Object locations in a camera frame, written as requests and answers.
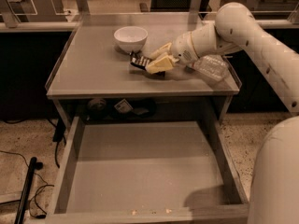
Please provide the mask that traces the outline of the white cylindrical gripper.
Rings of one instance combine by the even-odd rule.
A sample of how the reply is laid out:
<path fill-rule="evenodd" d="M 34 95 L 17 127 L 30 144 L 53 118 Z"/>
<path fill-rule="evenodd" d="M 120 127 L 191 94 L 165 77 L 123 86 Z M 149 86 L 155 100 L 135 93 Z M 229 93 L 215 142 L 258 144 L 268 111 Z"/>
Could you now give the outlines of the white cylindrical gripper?
<path fill-rule="evenodd" d="M 192 43 L 192 33 L 179 35 L 172 43 L 169 42 L 156 49 L 149 56 L 150 62 L 146 65 L 146 71 L 150 74 L 172 70 L 176 63 L 190 64 L 198 60 Z"/>

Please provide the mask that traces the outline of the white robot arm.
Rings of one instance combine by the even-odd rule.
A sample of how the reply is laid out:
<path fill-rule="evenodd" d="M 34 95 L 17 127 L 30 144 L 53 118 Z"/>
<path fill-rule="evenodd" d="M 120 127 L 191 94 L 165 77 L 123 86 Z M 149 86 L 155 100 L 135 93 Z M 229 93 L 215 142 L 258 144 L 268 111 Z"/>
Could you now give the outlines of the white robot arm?
<path fill-rule="evenodd" d="M 212 23 L 156 49 L 150 74 L 176 64 L 195 67 L 207 55 L 238 51 L 237 70 L 251 86 L 273 91 L 292 117 L 277 124 L 260 145 L 250 187 L 248 224 L 299 224 L 299 55 L 268 34 L 244 5 L 222 6 Z"/>

